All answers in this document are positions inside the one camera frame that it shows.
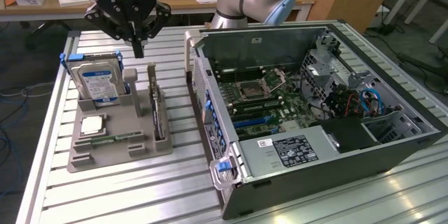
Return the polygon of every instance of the floor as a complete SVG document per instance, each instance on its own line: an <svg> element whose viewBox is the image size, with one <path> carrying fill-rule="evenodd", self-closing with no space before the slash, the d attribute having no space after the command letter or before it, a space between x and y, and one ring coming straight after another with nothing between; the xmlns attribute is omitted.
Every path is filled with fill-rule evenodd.
<svg viewBox="0 0 448 224"><path fill-rule="evenodd" d="M395 2L396 0L386 0L384 4L386 6L394 6ZM400 20L398 21L398 25L404 29L404 34L394 32L388 36L380 37L384 38L398 53L407 54L435 65L440 65L447 59L442 57L442 52L438 50L436 46L427 41L447 18L448 10L428 2L424 10L418 15L411 25L404 25ZM172 20L171 25L188 25L188 23L196 25L204 22L204 20L210 21L210 16L191 17L191 20L188 20L188 17L178 16ZM67 24L76 30L95 29L95 27L92 27L84 20L70 20L67 21ZM51 82L55 79L59 67L59 54L63 51L67 31L60 27L50 28L34 41L36 49L28 50L24 45L24 38L32 31L32 28L36 28L39 25L40 22L32 22L31 28L23 29L19 23L10 23L10 26L0 31L0 90L10 87L27 87L36 83ZM399 62L384 42L378 38L370 38L370 40L379 47L382 52ZM440 38L439 44L448 47L448 33ZM403 69L423 84L424 75L422 71L412 65L403 65ZM444 88L444 80L432 74L428 74L427 84L436 90L443 90ZM51 90L51 86L35 89L32 94L46 93L48 90ZM440 94L435 95L446 104L448 104L447 96ZM24 97L19 96L8 99L8 101L22 103L23 99ZM32 165L48 102L50 95L30 98L27 101L27 115L18 124L7 128L8 136L16 144L18 152L20 154L23 181L27 179ZM16 106L18 104L0 102L0 118L10 114ZM0 152L0 160L4 155L4 151ZM6 164L0 166L0 194L16 183L19 175L20 172L16 161L11 156L7 159ZM11 193L0 197L0 222L4 224L15 222L24 185L26 183L20 183Z"/></svg>

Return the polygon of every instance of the barcode sticker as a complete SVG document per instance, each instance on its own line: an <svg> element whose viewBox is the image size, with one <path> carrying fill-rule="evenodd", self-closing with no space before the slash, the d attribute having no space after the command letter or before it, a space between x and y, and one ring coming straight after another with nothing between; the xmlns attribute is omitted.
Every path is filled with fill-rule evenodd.
<svg viewBox="0 0 448 224"><path fill-rule="evenodd" d="M259 142L260 148L267 147L267 146L272 146L272 139L271 138L259 140L258 142Z"/></svg>

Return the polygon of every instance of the aluminum table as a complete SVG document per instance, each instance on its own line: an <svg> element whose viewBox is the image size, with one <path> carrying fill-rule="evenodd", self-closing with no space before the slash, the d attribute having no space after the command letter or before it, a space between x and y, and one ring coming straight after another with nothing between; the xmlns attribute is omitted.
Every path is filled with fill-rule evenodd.
<svg viewBox="0 0 448 224"><path fill-rule="evenodd" d="M444 104L348 25L336 25L448 124ZM147 45L144 59L135 59L131 48L100 31L70 34L64 49L67 54L122 50L124 66L138 68L139 89L148 86L144 64L158 64L175 152L167 156L68 173L66 165L78 90L66 69L60 67L18 223L299 224L447 221L448 138L414 154L386 174L323 191L244 218L228 221L220 218L219 199L208 174L184 80L184 32L199 28L164 28ZM355 70L366 69L346 48L342 48L342 57Z"/></svg>

